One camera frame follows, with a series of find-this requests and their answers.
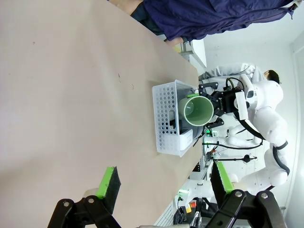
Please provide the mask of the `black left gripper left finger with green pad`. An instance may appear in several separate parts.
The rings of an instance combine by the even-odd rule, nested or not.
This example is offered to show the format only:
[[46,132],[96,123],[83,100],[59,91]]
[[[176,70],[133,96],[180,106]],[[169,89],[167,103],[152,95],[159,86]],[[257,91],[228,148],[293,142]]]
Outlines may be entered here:
[[80,201],[61,199],[57,202],[49,228],[119,228],[113,217],[114,206],[121,186],[116,167],[107,167],[95,193]]

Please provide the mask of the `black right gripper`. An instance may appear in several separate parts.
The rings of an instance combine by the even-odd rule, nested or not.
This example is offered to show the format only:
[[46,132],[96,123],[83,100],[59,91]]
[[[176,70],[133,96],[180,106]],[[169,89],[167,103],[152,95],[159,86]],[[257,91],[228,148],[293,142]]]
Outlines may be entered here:
[[213,129],[224,125],[224,120],[217,114],[229,114],[237,112],[238,109],[234,105],[236,95],[234,91],[216,91],[217,82],[199,84],[198,89],[191,89],[191,93],[186,95],[187,98],[203,96],[209,99],[214,107],[213,117],[204,125],[204,129]]

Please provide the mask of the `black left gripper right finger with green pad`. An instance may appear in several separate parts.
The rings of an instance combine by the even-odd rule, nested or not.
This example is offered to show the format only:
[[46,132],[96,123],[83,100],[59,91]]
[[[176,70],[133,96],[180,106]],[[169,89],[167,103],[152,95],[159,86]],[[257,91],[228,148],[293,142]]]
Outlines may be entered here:
[[207,228],[231,228],[237,219],[247,220],[252,228],[287,227],[272,192],[264,190],[254,196],[247,191],[233,189],[221,162],[213,164],[210,180],[218,210]]

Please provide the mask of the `person left hand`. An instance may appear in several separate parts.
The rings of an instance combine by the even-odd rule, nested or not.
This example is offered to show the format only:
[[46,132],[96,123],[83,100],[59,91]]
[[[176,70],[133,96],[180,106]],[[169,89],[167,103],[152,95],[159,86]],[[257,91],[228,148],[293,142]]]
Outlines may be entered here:
[[184,43],[183,38],[181,38],[181,37],[174,38],[173,40],[165,39],[164,42],[171,47],[174,47],[177,44],[183,44]]

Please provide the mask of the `person right hand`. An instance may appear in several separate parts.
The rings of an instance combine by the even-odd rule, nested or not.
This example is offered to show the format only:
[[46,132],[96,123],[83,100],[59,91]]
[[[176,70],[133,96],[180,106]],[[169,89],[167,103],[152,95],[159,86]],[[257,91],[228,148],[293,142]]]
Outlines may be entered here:
[[126,14],[131,15],[143,0],[109,0],[109,2]]

